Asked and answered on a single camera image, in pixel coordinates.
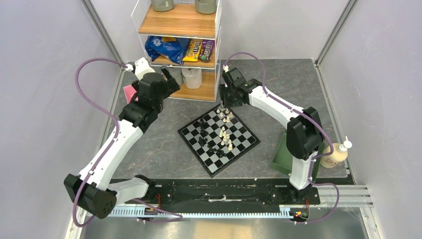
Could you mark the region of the white wire wooden shelf rack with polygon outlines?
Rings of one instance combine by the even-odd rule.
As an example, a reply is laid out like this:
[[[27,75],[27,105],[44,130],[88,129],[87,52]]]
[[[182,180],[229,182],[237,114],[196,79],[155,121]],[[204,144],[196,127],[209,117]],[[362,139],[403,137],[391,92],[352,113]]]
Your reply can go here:
[[[159,56],[153,61],[146,55],[149,64],[154,67],[165,65],[170,68],[201,69],[203,83],[199,88],[189,89],[182,85],[179,91],[171,95],[171,98],[216,101],[220,74],[221,12],[220,1],[217,2],[217,9],[213,14],[198,13],[193,0],[176,0],[173,9],[165,12],[155,11],[149,0],[137,1],[131,18],[141,45],[145,44],[150,35],[206,39],[213,40],[215,43],[209,62],[187,62],[177,65],[164,56]]]

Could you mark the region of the black white chess board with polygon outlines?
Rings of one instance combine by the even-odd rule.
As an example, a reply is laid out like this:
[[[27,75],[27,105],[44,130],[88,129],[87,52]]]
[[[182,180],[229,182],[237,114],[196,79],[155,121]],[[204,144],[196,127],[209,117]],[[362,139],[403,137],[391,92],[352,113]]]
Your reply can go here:
[[[215,177],[260,143],[259,138],[233,111],[234,118],[230,122],[223,123],[220,121],[216,116],[216,109],[218,108],[222,109],[217,105],[178,130],[178,134],[182,140],[211,178]],[[201,130],[199,120],[201,118],[206,122],[206,131],[209,133],[209,137],[214,140],[217,149],[222,149],[226,153],[226,156],[218,158],[216,154],[209,151],[206,144],[205,146],[200,146],[199,137],[201,136]],[[220,145],[221,139],[219,132],[222,126],[230,134],[230,139],[233,143],[233,149],[231,151],[225,146]]]

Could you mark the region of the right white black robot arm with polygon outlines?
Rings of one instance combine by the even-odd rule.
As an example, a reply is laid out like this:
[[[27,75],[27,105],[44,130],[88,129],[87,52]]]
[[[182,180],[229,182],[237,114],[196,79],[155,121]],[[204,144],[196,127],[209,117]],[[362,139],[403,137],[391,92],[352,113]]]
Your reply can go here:
[[[325,137],[316,109],[303,109],[273,95],[260,81],[246,80],[237,68],[223,67],[223,84],[219,85],[224,108],[244,104],[261,109],[276,119],[286,130],[286,147],[292,156],[288,199],[299,204],[307,198],[312,180],[311,164]]]

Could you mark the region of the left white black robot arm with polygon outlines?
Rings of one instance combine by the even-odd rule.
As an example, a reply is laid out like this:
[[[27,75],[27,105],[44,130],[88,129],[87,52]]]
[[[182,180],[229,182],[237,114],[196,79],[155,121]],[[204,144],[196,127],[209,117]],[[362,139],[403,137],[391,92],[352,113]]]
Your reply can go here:
[[[144,203],[155,200],[156,190],[139,177],[111,183],[111,178],[129,149],[137,142],[163,110],[163,101],[180,89],[165,66],[157,73],[147,72],[133,82],[137,91],[123,108],[115,128],[92,161],[78,175],[69,174],[65,188],[74,203],[103,219],[115,206],[133,199]]]

